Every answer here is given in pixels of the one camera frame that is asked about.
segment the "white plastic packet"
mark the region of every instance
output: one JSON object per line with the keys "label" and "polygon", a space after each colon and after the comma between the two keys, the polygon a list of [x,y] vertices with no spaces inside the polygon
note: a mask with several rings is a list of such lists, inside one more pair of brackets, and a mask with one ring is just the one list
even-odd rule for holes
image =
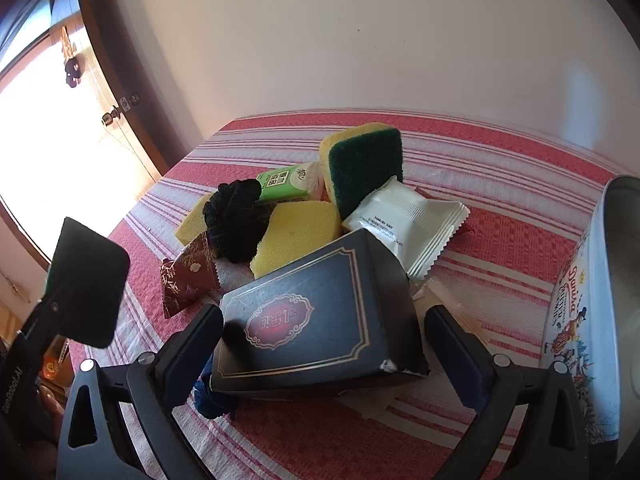
{"label": "white plastic packet", "polygon": [[468,308],[460,303],[453,293],[436,276],[430,276],[423,287],[414,295],[414,306],[418,319],[424,319],[424,314],[432,306],[443,304],[449,313],[454,317],[462,330],[475,335],[482,344],[487,346],[490,342],[489,336],[482,328],[482,324],[469,312]]}
{"label": "white plastic packet", "polygon": [[369,193],[342,223],[365,228],[396,255],[412,280],[421,280],[469,216],[462,202],[430,200],[391,177]]}

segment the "sunlight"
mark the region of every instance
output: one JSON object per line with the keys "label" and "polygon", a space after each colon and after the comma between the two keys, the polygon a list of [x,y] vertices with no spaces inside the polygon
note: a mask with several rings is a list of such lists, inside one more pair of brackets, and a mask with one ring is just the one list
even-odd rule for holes
{"label": "sunlight", "polygon": [[49,0],[41,0],[24,22],[8,49],[0,59],[0,71],[7,66],[14,57],[18,56],[31,41],[49,28],[51,24],[51,9]]}
{"label": "sunlight", "polygon": [[0,195],[49,257],[65,216],[107,236],[149,186],[119,126],[102,125],[91,77],[70,88],[56,44],[0,93]]}

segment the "yellow and green sponge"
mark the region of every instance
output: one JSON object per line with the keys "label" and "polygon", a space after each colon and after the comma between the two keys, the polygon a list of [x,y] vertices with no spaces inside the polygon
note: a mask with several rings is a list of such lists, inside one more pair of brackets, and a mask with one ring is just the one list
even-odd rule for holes
{"label": "yellow and green sponge", "polygon": [[320,143],[320,164],[327,195],[345,219],[392,176],[402,182],[400,131],[367,123],[331,134]]}
{"label": "yellow and green sponge", "polygon": [[200,233],[207,230],[202,209],[214,193],[215,191],[212,191],[211,193],[203,195],[175,230],[175,237],[178,238],[178,241],[182,245],[189,245]]}
{"label": "yellow and green sponge", "polygon": [[340,216],[330,202],[279,203],[250,268],[257,278],[312,253],[340,236]]}

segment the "brown wrapped candy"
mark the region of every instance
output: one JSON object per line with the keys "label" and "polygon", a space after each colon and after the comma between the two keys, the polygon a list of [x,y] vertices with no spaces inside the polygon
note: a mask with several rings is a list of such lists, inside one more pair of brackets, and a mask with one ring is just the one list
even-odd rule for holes
{"label": "brown wrapped candy", "polygon": [[165,319],[191,306],[202,294],[220,288],[213,261],[216,256],[217,251],[209,245],[204,232],[186,245],[175,260],[162,261],[160,279]]}

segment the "black rectangular box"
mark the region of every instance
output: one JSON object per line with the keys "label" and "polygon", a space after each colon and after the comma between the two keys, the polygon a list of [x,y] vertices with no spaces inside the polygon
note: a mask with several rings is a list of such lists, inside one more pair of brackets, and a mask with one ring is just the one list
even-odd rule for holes
{"label": "black rectangular box", "polygon": [[364,229],[225,294],[220,308],[213,390],[336,395],[429,372],[407,276]]}

